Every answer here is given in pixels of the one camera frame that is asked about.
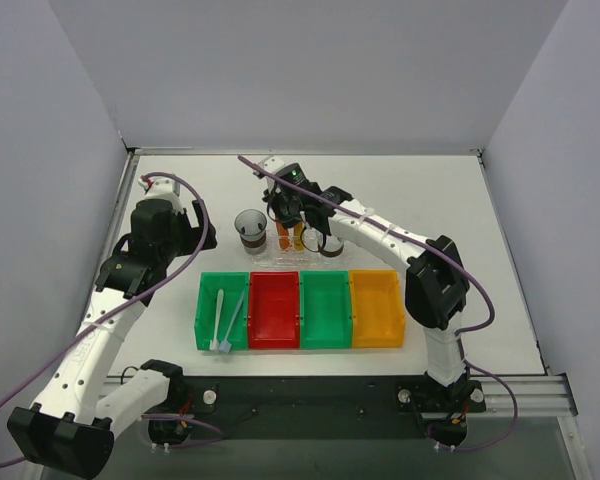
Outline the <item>yellow toothpaste tube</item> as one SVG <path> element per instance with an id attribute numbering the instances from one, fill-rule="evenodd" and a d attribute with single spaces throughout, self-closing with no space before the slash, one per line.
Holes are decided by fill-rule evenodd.
<path id="1" fill-rule="evenodd" d="M 293 227 L 293 249 L 296 252 L 303 252 L 305 250 L 305 246 L 302 240 L 303 231 L 304 224 L 302 222 L 296 224 Z"/>

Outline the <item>orange toothpaste tube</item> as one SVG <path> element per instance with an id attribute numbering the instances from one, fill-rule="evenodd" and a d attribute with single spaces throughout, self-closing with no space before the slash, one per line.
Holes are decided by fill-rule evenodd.
<path id="1" fill-rule="evenodd" d="M 286 251 L 291 246 L 289 230 L 285 228 L 280 222 L 276 222 L 276 231 L 278 235 L 278 245 L 282 251 Z"/>

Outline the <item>clear textured holder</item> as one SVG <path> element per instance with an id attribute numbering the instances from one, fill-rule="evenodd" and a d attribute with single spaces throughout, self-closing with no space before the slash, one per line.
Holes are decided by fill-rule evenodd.
<path id="1" fill-rule="evenodd" d="M 288 250 L 282 251 L 278 245 L 278 235 L 276 225 L 267 230 L 267 249 L 266 255 L 271 266 L 276 268 L 305 269 L 317 267 L 320 263 L 320 255 L 310 253 L 306 249 L 303 252 L 296 252 L 293 249 L 293 228 L 288 229 L 291 246 Z"/>

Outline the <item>dark smoky plastic cup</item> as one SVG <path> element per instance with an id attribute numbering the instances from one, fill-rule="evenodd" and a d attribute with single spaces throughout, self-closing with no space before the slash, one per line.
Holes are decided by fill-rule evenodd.
<path id="1" fill-rule="evenodd" d="M 266 249 L 266 215 L 255 209 L 240 212 L 234 220 L 240 242 L 248 254 L 255 255 Z"/>

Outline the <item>clear plastic cup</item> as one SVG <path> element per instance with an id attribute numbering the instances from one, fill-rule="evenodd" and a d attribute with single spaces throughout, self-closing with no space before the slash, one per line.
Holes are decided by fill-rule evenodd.
<path id="1" fill-rule="evenodd" d="M 305 227 L 300 234 L 302 246 L 310 253 L 326 258 L 336 258 L 344 253 L 344 243 L 334 236 L 328 236 L 318 230 Z"/>

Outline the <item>light blue toothbrush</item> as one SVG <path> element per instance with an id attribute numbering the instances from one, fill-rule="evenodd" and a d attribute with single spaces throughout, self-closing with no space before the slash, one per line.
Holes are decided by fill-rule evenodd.
<path id="1" fill-rule="evenodd" d="M 242 325 L 244 320 L 245 296 L 246 291 L 243 290 L 233 310 L 224 338 L 219 343 L 218 351 L 222 354 L 228 354 L 232 350 L 233 342 L 236 343 L 237 350 L 245 350 L 247 348 L 247 340 Z"/>

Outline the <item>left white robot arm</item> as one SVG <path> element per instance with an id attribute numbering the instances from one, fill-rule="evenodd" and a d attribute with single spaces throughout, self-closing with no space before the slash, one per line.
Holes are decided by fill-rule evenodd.
<path id="1" fill-rule="evenodd" d="M 176 277 L 178 257 L 191 264 L 216 247 L 215 230 L 201 197 L 190 224 L 180 200 L 183 179 L 152 172 L 130 217 L 131 230 L 101 265 L 81 326 L 70 346 L 52 360 L 55 372 L 28 408 L 15 408 L 7 429 L 28 462 L 82 479 L 95 478 L 115 440 L 158 406 L 173 411 L 184 402 L 180 367 L 151 360 L 108 396 L 101 390 L 127 335 L 156 291 Z"/>

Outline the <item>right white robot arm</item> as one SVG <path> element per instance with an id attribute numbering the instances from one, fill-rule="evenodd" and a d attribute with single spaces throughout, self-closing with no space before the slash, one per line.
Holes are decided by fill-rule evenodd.
<path id="1" fill-rule="evenodd" d="M 263 201 L 277 220 L 287 228 L 303 222 L 313 229 L 321 254 L 350 242 L 404 276 L 405 308 L 424 329 L 427 376 L 443 387 L 459 381 L 465 364 L 456 316 L 466 306 L 469 282 L 449 264 L 461 262 L 455 243 L 404 230 L 338 187 L 321 189 L 297 163 L 269 156 L 257 164 L 255 175 L 267 180 Z"/>

